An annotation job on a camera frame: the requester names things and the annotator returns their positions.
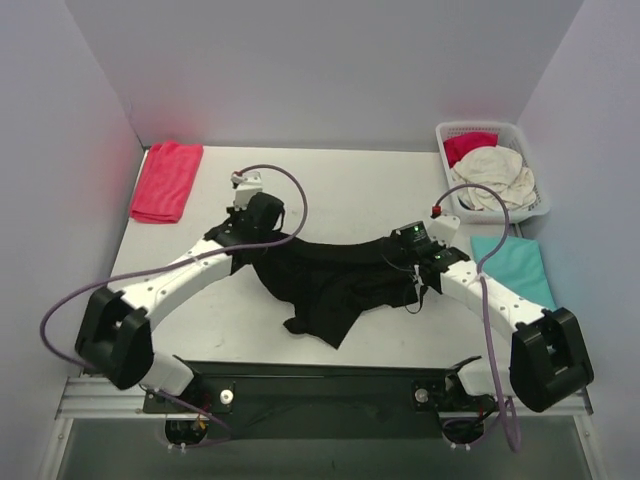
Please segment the cream t shirt in basket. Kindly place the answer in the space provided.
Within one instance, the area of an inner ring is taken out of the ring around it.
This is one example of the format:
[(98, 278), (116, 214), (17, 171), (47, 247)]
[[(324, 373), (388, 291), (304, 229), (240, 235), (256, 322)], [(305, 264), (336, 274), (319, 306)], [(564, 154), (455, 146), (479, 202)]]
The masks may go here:
[(455, 185), (479, 184), (496, 192), (509, 210), (527, 210), (536, 200), (535, 177), (515, 150), (479, 147), (467, 153), (451, 169)]

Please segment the folded pink t shirt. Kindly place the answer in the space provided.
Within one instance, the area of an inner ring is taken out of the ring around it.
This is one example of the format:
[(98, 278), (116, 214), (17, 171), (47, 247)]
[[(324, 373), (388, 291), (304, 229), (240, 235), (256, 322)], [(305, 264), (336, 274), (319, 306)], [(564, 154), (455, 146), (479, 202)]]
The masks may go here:
[(202, 145), (174, 141), (147, 152), (129, 216), (144, 224), (176, 224), (182, 218), (202, 157)]

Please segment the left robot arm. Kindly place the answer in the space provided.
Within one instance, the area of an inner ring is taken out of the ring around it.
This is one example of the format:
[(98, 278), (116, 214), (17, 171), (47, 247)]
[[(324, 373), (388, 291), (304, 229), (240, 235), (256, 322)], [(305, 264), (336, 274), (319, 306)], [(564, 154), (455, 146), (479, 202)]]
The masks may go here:
[(159, 352), (152, 332), (171, 312), (210, 284), (233, 275), (262, 251), (241, 249), (208, 258), (206, 252), (244, 247), (271, 240), (284, 217), (284, 203), (255, 194), (244, 210), (228, 209), (229, 217), (211, 228), (176, 261), (183, 265), (117, 291), (101, 287), (88, 301), (75, 343), (76, 353), (120, 390), (137, 384), (166, 393), (182, 412), (202, 399), (196, 374), (173, 355)]

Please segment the white laundry basket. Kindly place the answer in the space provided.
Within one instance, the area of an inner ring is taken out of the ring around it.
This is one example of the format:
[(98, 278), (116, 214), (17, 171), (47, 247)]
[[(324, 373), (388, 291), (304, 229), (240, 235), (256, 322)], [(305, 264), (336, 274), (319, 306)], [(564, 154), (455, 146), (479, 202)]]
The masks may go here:
[[(501, 197), (490, 188), (479, 184), (455, 185), (451, 176), (444, 152), (443, 142), (449, 138), (469, 132), (489, 132), (499, 136), (498, 145), (520, 153), (524, 163), (535, 177), (536, 202), (527, 210), (509, 210)], [(551, 204), (544, 192), (541, 180), (534, 173), (533, 160), (530, 155), (523, 132), (513, 124), (495, 121), (452, 121), (443, 122), (436, 127), (436, 139), (449, 187), (457, 190), (453, 194), (453, 211), (462, 221), (475, 224), (499, 224), (504, 220), (502, 208), (509, 211), (510, 222), (520, 223), (533, 217), (549, 213)]]

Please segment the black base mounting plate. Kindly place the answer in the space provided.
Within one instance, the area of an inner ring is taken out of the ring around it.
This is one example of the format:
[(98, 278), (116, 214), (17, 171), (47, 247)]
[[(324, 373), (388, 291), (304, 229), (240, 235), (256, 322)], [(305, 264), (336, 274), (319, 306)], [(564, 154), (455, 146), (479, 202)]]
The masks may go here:
[(437, 438), (445, 422), (475, 439), (497, 406), (446, 368), (190, 362), (183, 398), (221, 420), (207, 438), (343, 440)]

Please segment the black t shirt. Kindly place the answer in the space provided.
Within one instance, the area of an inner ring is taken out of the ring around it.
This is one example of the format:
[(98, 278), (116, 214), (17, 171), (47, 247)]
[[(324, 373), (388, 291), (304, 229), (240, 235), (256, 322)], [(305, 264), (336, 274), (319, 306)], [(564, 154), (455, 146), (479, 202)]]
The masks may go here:
[(390, 237), (350, 245), (296, 238), (238, 257), (274, 298), (293, 306), (293, 316), (283, 322), (288, 333), (335, 349), (363, 313), (421, 303), (428, 290), (416, 285), (414, 260)]

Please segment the aluminium rail frame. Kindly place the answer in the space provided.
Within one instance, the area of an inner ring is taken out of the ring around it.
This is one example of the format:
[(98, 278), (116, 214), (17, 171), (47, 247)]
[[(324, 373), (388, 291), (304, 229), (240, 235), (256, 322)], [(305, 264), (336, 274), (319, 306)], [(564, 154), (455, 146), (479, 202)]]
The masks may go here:
[[(142, 406), (143, 391), (138, 387), (120, 391), (103, 378), (69, 378), (55, 410), (53, 438), (66, 440), (75, 419), (145, 419)], [(610, 475), (592, 421), (593, 413), (588, 392), (582, 390), (538, 416), (571, 418), (591, 477), (608, 479)]]

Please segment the folded teal t shirt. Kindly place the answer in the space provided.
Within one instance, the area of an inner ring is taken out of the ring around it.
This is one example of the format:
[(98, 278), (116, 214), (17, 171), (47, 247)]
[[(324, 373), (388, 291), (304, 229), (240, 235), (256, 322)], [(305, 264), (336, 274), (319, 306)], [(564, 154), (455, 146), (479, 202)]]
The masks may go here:
[(537, 241), (508, 236), (484, 263), (483, 271), (520, 297), (548, 310), (556, 309)]

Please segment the red t shirt in basket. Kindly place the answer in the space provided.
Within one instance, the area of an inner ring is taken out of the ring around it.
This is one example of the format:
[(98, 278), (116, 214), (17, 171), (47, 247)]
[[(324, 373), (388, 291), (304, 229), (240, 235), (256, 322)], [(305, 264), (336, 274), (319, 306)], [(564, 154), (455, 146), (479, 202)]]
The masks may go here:
[(447, 163), (453, 168), (469, 152), (481, 147), (496, 147), (499, 136), (489, 132), (469, 132), (443, 142)]

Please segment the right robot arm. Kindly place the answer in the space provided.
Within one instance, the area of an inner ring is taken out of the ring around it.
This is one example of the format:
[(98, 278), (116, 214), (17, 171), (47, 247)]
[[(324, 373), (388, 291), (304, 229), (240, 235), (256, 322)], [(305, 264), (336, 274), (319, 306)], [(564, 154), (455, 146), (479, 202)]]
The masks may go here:
[(541, 413), (590, 385), (595, 378), (577, 317), (552, 311), (518, 295), (484, 272), (451, 244), (458, 220), (440, 217), (394, 229), (384, 239), (419, 287), (464, 305), (510, 347), (509, 366), (498, 371), (503, 394)]

